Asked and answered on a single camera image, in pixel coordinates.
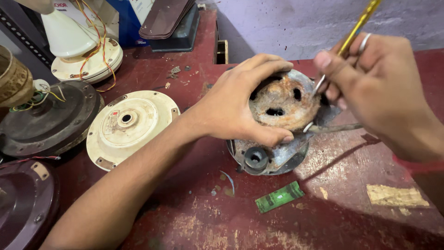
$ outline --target green paper scrap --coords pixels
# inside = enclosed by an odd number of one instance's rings
[[[299,188],[297,181],[294,181],[279,190],[260,197],[256,200],[256,205],[263,214],[304,195],[305,193]]]

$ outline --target wall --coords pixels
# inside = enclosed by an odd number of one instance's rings
[[[230,63],[265,52],[313,58],[353,27],[367,0],[198,0],[218,10]],[[415,50],[444,47],[444,0],[385,0],[365,31],[404,36]]]

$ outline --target black plastic part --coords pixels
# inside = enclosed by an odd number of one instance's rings
[[[259,147],[249,148],[245,152],[245,165],[250,172],[262,173],[268,165],[267,153]]]
[[[153,52],[189,52],[194,48],[200,15],[194,3],[173,34],[166,39],[148,40]]]

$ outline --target center hole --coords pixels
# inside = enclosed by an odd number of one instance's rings
[[[268,109],[266,113],[267,115],[271,116],[283,116],[285,114],[285,111],[282,110],[281,108],[277,108],[277,109]]]
[[[254,152],[250,158],[254,163],[258,163],[262,160],[262,155],[259,152]]]
[[[123,122],[129,122],[131,120],[132,116],[131,115],[124,115],[122,117],[122,121]]]
[[[301,101],[301,91],[299,89],[293,89],[294,98],[297,101]]]

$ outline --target label sticker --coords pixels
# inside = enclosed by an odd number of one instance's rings
[[[105,134],[112,134],[117,126],[117,118],[119,117],[120,110],[114,110],[110,113],[105,122]]]

